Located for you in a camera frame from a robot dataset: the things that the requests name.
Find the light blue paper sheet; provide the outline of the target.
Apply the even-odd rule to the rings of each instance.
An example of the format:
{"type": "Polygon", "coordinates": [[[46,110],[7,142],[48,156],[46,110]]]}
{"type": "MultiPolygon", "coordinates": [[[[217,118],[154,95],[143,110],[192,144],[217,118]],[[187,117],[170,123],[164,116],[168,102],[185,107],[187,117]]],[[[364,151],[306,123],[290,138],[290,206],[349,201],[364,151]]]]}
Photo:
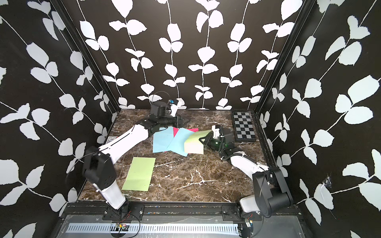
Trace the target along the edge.
{"type": "Polygon", "coordinates": [[[172,151],[174,153],[177,153],[181,156],[186,157],[188,154],[185,152],[184,144],[185,144],[185,141],[193,134],[194,134],[193,131],[180,128],[166,150],[172,151]]]}
{"type": "Polygon", "coordinates": [[[153,153],[166,152],[173,138],[173,127],[160,128],[153,134],[153,153]]]}

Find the green paper sheet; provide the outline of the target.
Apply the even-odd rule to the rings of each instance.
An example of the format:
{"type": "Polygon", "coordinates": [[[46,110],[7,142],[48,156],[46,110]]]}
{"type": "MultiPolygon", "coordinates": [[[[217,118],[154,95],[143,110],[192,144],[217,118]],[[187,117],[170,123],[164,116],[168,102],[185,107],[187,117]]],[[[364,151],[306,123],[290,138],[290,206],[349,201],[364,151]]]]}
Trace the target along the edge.
{"type": "Polygon", "coordinates": [[[188,137],[184,142],[184,151],[188,154],[204,154],[204,144],[200,142],[200,138],[206,137],[211,130],[197,131],[188,137]]]}
{"type": "Polygon", "coordinates": [[[122,190],[148,191],[155,160],[156,158],[133,157],[122,190]]]}

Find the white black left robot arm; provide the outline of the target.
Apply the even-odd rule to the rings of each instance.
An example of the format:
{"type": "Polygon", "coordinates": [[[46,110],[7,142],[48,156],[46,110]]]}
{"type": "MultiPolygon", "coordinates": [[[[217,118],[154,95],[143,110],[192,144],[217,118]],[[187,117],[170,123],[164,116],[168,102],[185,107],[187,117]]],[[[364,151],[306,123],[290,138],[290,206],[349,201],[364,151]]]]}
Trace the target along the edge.
{"type": "Polygon", "coordinates": [[[154,135],[160,128],[181,128],[186,123],[187,121],[184,121],[181,116],[149,115],[110,143],[100,147],[90,147],[84,156],[82,175],[100,192],[109,206],[120,211],[128,205],[128,202],[116,182],[117,173],[114,164],[130,149],[154,135]]]}

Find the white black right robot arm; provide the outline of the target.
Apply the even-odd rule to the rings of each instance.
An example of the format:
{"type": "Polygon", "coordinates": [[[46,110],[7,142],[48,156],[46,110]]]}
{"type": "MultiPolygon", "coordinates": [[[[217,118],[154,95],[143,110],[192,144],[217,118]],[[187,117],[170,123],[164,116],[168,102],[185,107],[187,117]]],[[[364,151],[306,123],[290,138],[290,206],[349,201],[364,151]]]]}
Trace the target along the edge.
{"type": "Polygon", "coordinates": [[[280,168],[256,163],[253,158],[235,145],[231,130],[220,125],[212,127],[211,132],[205,137],[201,137],[199,142],[217,152],[222,161],[229,162],[251,178],[254,194],[239,200],[240,213],[255,212],[269,218],[278,210],[294,204],[294,199],[280,168]]]}

